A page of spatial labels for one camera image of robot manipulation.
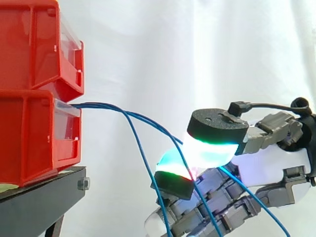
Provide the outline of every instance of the red storage bin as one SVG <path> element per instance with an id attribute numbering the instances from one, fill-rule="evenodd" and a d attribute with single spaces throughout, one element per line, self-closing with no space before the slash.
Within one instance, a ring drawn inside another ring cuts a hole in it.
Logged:
<path id="1" fill-rule="evenodd" d="M 42 90 L 0 90 L 0 183 L 24 186 L 80 162 L 81 110 Z"/>
<path id="2" fill-rule="evenodd" d="M 0 89 L 49 90 L 68 102 L 83 95 L 83 43 L 56 0 L 0 0 Z"/>

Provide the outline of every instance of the black cylindrical cap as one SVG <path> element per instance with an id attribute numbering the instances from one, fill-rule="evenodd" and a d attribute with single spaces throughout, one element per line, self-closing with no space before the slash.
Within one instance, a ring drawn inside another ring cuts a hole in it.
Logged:
<path id="1" fill-rule="evenodd" d="M 187 132 L 193 138 L 210 144 L 242 144 L 249 125 L 233 122 L 221 109 L 201 109 L 192 113 Z"/>
<path id="2" fill-rule="evenodd" d="M 157 171 L 155 180 L 160 191 L 183 200 L 191 199 L 194 189 L 192 180 L 165 171 Z"/>

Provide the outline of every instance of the white fabric background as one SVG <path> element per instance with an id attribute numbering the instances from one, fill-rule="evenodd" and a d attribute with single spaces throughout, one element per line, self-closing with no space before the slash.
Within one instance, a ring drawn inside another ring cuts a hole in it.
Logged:
<path id="1" fill-rule="evenodd" d="M 85 43 L 85 95 L 143 113 L 183 134 L 196 108 L 231 101 L 313 105 L 316 64 L 312 0 L 59 0 Z M 254 110 L 256 119 L 268 111 Z M 152 168 L 172 144 L 136 122 Z M 124 117 L 83 113 L 86 197 L 65 216 L 62 237 L 143 237 L 154 190 Z M 315 231 L 316 190 L 273 209 L 293 237 Z M 266 213 L 229 237 L 283 236 Z"/>

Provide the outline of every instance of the metal screw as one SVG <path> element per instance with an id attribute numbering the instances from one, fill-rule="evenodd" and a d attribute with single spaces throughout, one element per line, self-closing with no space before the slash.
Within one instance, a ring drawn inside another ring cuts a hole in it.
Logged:
<path id="1" fill-rule="evenodd" d="M 85 191 L 89 190 L 90 188 L 90 178 L 89 177 L 84 177 L 78 181 L 78 189 Z"/>

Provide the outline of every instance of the blue cable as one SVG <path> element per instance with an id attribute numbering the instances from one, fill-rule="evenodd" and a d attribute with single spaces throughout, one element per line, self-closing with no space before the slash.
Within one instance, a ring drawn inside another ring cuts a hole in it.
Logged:
<path id="1" fill-rule="evenodd" d="M 224 167 L 218 167 L 221 171 L 223 171 L 225 174 L 227 174 L 232 180 L 234 180 L 236 183 L 238 183 L 247 193 L 249 193 L 250 196 L 252 196 L 253 199 L 255 199 L 255 201 L 272 217 L 272 219 L 274 219 L 274 221 L 281 227 L 281 229 L 284 231 L 284 233 L 286 234 L 287 237 L 291 237 L 290 233 L 287 231 L 287 229 L 285 228 L 285 226 L 281 223 L 281 221 L 273 215 L 272 212 L 270 212 L 270 210 L 260 201 L 260 199 L 257 198 L 257 196 L 255 196 L 253 194 L 252 191 L 249 190 L 249 188 L 246 187 L 245 184 L 242 183 L 242 181 L 240 181 L 237 177 L 235 177 L 234 175 L 232 175 L 226 168 Z"/>
<path id="2" fill-rule="evenodd" d="M 100 107 L 102 107 L 103 109 L 113 109 L 113 110 L 115 110 L 114 108 L 111 108 L 113 105 L 105 104 L 105 103 L 84 103 L 84 104 L 81 104 L 81 105 L 74 105 L 74 106 L 77 107 L 77 108 L 80 108 L 82 105 L 91 105 L 91 106 L 94 106 L 93 108 L 100 108 Z M 131 117 L 134 117 L 134 118 L 136 118 L 136 119 L 138 119 L 138 120 L 140 120 L 140 121 L 143 121 L 143 122 L 145 122 L 145 123 L 151 125 L 152 127 L 158 129 L 160 132 L 162 132 L 162 133 L 164 133 L 165 135 L 169 136 L 169 137 L 171 138 L 171 140 L 173 141 L 173 143 L 175 144 L 175 146 L 177 147 L 177 149 L 178 149 L 178 151 L 179 151 L 179 153 L 180 153 L 180 155 L 181 155 L 181 158 L 184 158 L 184 157 L 183 157 L 183 154 L 182 154 L 182 151 L 180 150 L 180 148 L 179 148 L 179 146 L 178 146 L 178 144 L 177 144 L 176 142 L 178 142 L 179 144 L 183 144 L 183 143 L 182 143 L 181 140 L 179 140 L 178 138 L 172 136 L 163 126 L 161 126 L 160 124 L 158 124 L 158 123 L 155 122 L 154 120 L 152 120 L 152 119 L 150 119 L 150 118 L 148 118 L 148 117 L 146 117 L 146 116 L 144 116 L 144 115 L 141 115 L 141 114 L 138 114 L 138 113 L 134 113 L 134 112 L 129 112 L 129 111 L 126 111 L 126 113 L 127 113 L 128 115 L 130 115 Z M 186 164 L 185 159 L 183 160 L 183 162 L 184 162 L 184 165 L 186 166 L 186 168 L 188 169 L 188 166 L 187 166 L 187 164 Z M 279 220 L 276 216 L 274 216 L 273 213 L 271 213 L 270 210 L 253 194 L 253 192 L 251 192 L 238 178 L 236 178 L 234 175 L 232 175 L 226 168 L 224 168 L 224 167 L 219 167 L 219 169 L 222 170 L 224 173 L 226 173 L 231 179 L 233 179 L 236 183 L 238 183 L 247 193 L 249 193 L 249 195 L 252 196 L 252 197 L 255 199 L 255 201 L 258 202 L 258 204 L 259 204 L 259 205 L 273 218 L 273 220 L 281 227 L 281 229 L 284 231 L 284 233 L 286 234 L 286 236 L 287 236 L 287 237 L 290 237 L 290 234 L 289 234 L 289 232 L 287 231 L 287 229 L 285 228 L 285 226 L 284 226 L 284 225 L 280 222 L 280 220 Z M 193 177 L 192 177 L 192 174 L 191 174 L 190 170 L 188 170 L 188 171 L 189 171 L 189 174 L 190 174 L 192 180 L 194 180 Z M 196 186 L 196 183 L 195 183 L 195 182 L 194 182 L 194 184 L 195 184 L 195 189 L 196 189 L 197 193 L 199 193 L 199 189 L 198 189 L 198 187 Z M 209 209 L 206 203 L 203 202 L 203 204 L 205 205 L 206 209 Z M 215 226 L 215 228 L 216 228 L 216 227 L 218 228 L 216 221 L 213 222 L 213 225 Z"/>
<path id="3" fill-rule="evenodd" d="M 96 107 L 90 107 L 89 105 L 88 106 L 81 106 L 81 105 L 74 105 L 74 107 L 76 108 L 96 108 Z M 155 188 L 155 191 L 157 193 L 157 196 L 158 196 L 158 200 L 159 200 L 159 203 L 160 203 L 160 206 L 161 206 L 161 211 L 162 211 L 162 215 L 164 217 L 164 222 L 165 222 L 165 225 L 166 225 L 166 231 L 167 231 L 167 235 L 168 237 L 172 237 L 172 233 L 171 233 L 171 230 L 170 230 L 170 227 L 169 227 L 169 222 L 168 222 L 168 217 L 167 217 L 167 213 L 166 213 L 166 209 L 164 207 L 164 204 L 163 204 L 163 200 L 162 200 L 162 197 L 161 197 L 161 194 L 160 194 L 160 191 L 159 191 L 159 188 L 158 188 L 158 185 L 157 185 L 157 182 L 155 180 L 155 177 L 153 176 L 153 173 L 151 172 L 150 170 L 150 167 L 149 167 L 149 164 L 147 162 L 147 159 L 146 159 L 146 156 L 145 156 L 145 153 L 144 153 L 144 150 L 143 150 L 143 147 L 140 143 L 140 140 L 139 140 L 139 137 L 137 135 L 137 132 L 136 132 L 136 129 L 133 125 L 133 122 L 131 121 L 131 119 L 129 118 L 129 115 L 124 111 L 122 110 L 121 108 L 117 107 L 117 106 L 114 106 L 114 105 L 111 105 L 109 106 L 107 109 L 109 110 L 114 110 L 114 111 L 118 111 L 118 112 L 121 112 L 122 114 L 124 114 L 124 116 L 126 117 L 126 119 L 128 120 L 128 123 L 133 131 L 133 134 L 135 136 L 135 139 L 136 139 L 136 142 L 137 142 L 137 145 L 138 145 L 138 148 L 139 148 L 139 151 L 141 153 L 141 156 L 143 158 L 143 161 L 144 161 L 144 164 L 145 164 L 145 167 L 148 171 L 148 174 L 150 176 L 150 179 L 152 180 L 152 183 L 154 184 L 154 188 Z"/>
<path id="4" fill-rule="evenodd" d="M 92 106 L 95 106 L 95 108 L 99 108 L 100 106 L 108 106 L 108 104 L 104 104 L 104 103 L 96 103 L 96 102 L 86 102 L 86 103 L 82 103 L 82 104 L 74 104 L 73 106 L 74 107 L 77 107 L 78 108 L 78 106 L 82 106 L 82 105 L 92 105 Z M 142 121 L 142 122 L 144 122 L 144 123 L 147 123 L 147 124 L 149 124 L 150 126 L 152 126 L 152 127 L 154 127 L 155 129 L 157 129 L 157 130 L 159 130 L 160 132 L 162 132 L 163 134 L 165 134 L 165 135 L 167 135 L 166 133 L 165 133 L 165 131 L 164 130 L 161 130 L 160 128 L 159 128 L 159 126 L 157 126 L 155 123 L 155 121 L 154 120 L 152 120 L 151 118 L 149 118 L 149 117 L 146 117 L 146 116 L 144 116 L 144 115 L 141 115 L 141 114 L 138 114 L 138 113 L 135 113 L 135 112 L 131 112 L 131 111 L 125 111 L 129 116 L 131 116 L 131 117 L 133 117 L 133 118 L 135 118 L 135 119 L 138 119 L 138 120 L 140 120 L 140 121 Z M 182 141 L 179 139 L 179 138 L 176 138 L 175 136 L 173 136 L 173 138 L 178 142 L 178 143 L 180 143 L 180 144 L 182 144 Z"/>
<path id="5" fill-rule="evenodd" d="M 89 106 L 93 106 L 92 108 L 101 108 L 101 109 L 112 109 L 112 108 L 114 107 L 113 105 L 107 104 L 107 103 L 84 103 L 84 104 L 76 104 L 76 105 L 73 105 L 73 106 L 74 106 L 74 107 L 77 107 L 77 108 L 90 108 Z M 147 117 L 145 117 L 145 116 L 140 116 L 139 114 L 136 114 L 136 113 L 132 113 L 132 114 L 135 115 L 135 118 L 137 118 L 137 119 L 139 119 L 139 118 L 145 119 L 145 118 L 146 118 L 145 120 L 147 120 L 147 121 L 149 122 L 148 124 L 154 125 L 155 128 L 157 128 L 159 131 L 163 132 L 163 133 L 166 134 L 168 137 L 170 137 L 170 139 L 172 140 L 172 142 L 173 142 L 174 145 L 176 146 L 177 150 L 179 151 L 179 154 L 180 154 L 180 156 L 181 156 L 181 159 L 182 159 L 182 161 L 183 161 L 183 164 L 184 164 L 184 166 L 186 167 L 186 169 L 187 169 L 187 171 L 188 171 L 188 173 L 189 173 L 189 175 L 190 175 L 190 177 L 191 177 L 191 180 L 193 181 L 193 185 L 194 185 L 195 191 L 197 192 L 197 194 L 198 194 L 198 196 L 200 197 L 200 199 L 201 199 L 203 205 L 205 206 L 206 212 L 207 212 L 207 214 L 209 215 L 209 217 L 210 217 L 210 219 L 211 219 L 211 222 L 212 222 L 213 226 L 215 227 L 216 232 L 218 233 L 218 236 L 219 236 L 219 237 L 223 237 L 223 235 L 222 235 L 222 233 L 221 233 L 221 231 L 220 231 L 220 229 L 219 229 L 219 227 L 218 227 L 218 225 L 217 225 L 217 222 L 216 222 L 216 220 L 215 220 L 214 215 L 213 215 L 212 212 L 210 211 L 210 209 L 209 209 L 209 207 L 208 207 L 208 205 L 207 205 L 207 203 L 206 203 L 205 198 L 203 197 L 202 193 L 201 193 L 200 190 L 198 189 L 198 186 L 197 186 L 197 184 L 196 184 L 196 182 L 195 182 L 195 180 L 194 180 L 194 177 L 193 177 L 193 175 L 192 175 L 192 173 L 191 173 L 191 171 L 190 171 L 190 168 L 189 168 L 189 166 L 188 166 L 188 164 L 187 164 L 187 162 L 186 162 L 186 160 L 185 160 L 185 158 L 184 158 L 184 156 L 183 156 L 183 154 L 182 154 L 182 151 L 181 151 L 181 149 L 180 149 L 180 147 L 179 147 L 179 145 L 178 145 L 176 139 L 174 139 L 174 137 L 170 134 L 170 132 L 169 132 L 167 129 L 165 129 L 163 126 L 161 126 L 159 123 L 155 122 L 154 120 L 149 119 L 149 118 L 147 118 Z"/>

